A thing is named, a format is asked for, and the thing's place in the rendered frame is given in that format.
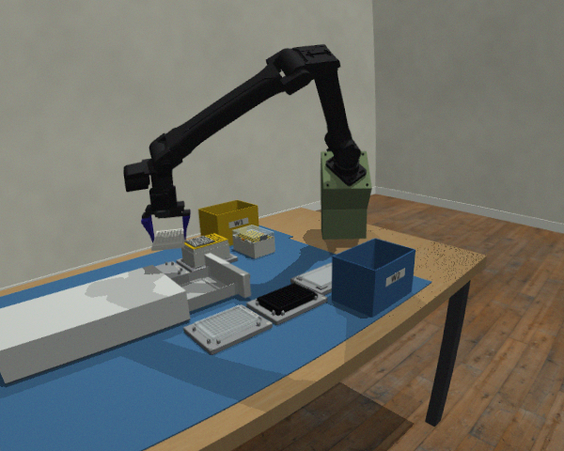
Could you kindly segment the blue open-top bin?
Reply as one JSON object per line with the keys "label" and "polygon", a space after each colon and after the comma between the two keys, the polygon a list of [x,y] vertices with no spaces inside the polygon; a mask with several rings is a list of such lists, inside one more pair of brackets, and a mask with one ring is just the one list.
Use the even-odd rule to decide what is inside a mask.
{"label": "blue open-top bin", "polygon": [[373,318],[412,292],[414,267],[413,248],[361,243],[332,256],[332,301]]}

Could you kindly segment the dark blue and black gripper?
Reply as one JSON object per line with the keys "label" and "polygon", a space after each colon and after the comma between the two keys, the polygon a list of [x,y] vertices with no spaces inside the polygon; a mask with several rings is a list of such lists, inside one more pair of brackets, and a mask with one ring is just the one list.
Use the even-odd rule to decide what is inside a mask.
{"label": "dark blue and black gripper", "polygon": [[[172,184],[171,186],[168,186],[168,187],[165,186],[164,188],[165,189],[171,188],[173,186],[174,185]],[[159,190],[160,187],[152,187],[152,189]],[[184,209],[184,201],[177,201],[177,204],[178,205],[177,205],[176,208],[170,208],[169,209],[169,216],[166,216],[166,218],[181,217],[182,216],[183,234],[184,234],[184,239],[186,240],[186,230],[187,230],[187,226],[189,224],[191,210],[185,210]],[[153,214],[154,212],[151,210],[150,205],[147,205],[145,212],[146,213],[142,214],[141,224],[148,231],[150,238],[153,242],[154,241],[154,232],[153,232],[151,215],[154,215]],[[148,216],[146,216],[146,215],[148,215]]]}

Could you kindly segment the white multi-well plate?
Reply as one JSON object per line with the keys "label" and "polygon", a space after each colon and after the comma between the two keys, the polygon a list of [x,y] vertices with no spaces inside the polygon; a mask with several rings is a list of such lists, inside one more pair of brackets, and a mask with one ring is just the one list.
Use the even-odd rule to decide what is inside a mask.
{"label": "white multi-well plate", "polygon": [[[235,314],[235,315],[234,315]],[[237,305],[223,312],[196,321],[193,326],[213,344],[243,332],[261,323],[256,315]],[[205,327],[204,327],[205,326]]]}
{"label": "white multi-well plate", "polygon": [[184,248],[183,228],[157,231],[151,251]]}

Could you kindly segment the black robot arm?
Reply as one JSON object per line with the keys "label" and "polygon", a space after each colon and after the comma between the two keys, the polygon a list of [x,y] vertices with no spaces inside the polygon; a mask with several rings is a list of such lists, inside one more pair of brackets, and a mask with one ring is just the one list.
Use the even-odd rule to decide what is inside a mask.
{"label": "black robot arm", "polygon": [[[364,177],[367,169],[359,163],[361,150],[352,140],[337,76],[339,60],[325,44],[321,44],[283,49],[266,59],[266,63],[267,66],[254,77],[152,141],[149,145],[151,159],[125,165],[126,192],[148,189],[150,175],[152,187],[160,187],[159,190],[149,190],[151,209],[158,219],[166,218],[169,209],[178,204],[176,186],[170,189],[164,186],[173,184],[172,169],[181,164],[183,158],[260,103],[280,92],[291,95],[312,80],[327,124],[324,141],[327,151],[334,154],[326,161],[326,166],[348,186]],[[280,75],[281,71],[284,77]]]}

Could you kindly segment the yellow open bin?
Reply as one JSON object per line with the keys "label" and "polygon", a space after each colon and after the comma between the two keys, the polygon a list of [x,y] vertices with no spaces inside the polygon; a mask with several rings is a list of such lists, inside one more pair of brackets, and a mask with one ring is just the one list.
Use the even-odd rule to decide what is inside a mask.
{"label": "yellow open bin", "polygon": [[229,246],[233,245],[233,229],[250,225],[259,226],[258,205],[240,200],[198,209],[198,216],[201,236],[215,233],[228,239]]}

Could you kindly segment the blue flat mat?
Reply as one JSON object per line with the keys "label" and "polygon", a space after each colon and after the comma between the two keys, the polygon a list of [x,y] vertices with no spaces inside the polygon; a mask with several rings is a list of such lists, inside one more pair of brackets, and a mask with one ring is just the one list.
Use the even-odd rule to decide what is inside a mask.
{"label": "blue flat mat", "polygon": [[[210,355],[184,326],[247,307],[336,255],[258,226],[274,232],[275,252],[252,258],[229,246],[238,257],[230,264],[250,273],[250,297],[208,304],[182,324],[8,385],[0,373],[0,451],[144,451],[285,378],[432,283],[414,276],[412,292],[373,318],[330,292],[326,303]],[[181,248],[136,257],[1,296],[0,308],[180,258]]]}

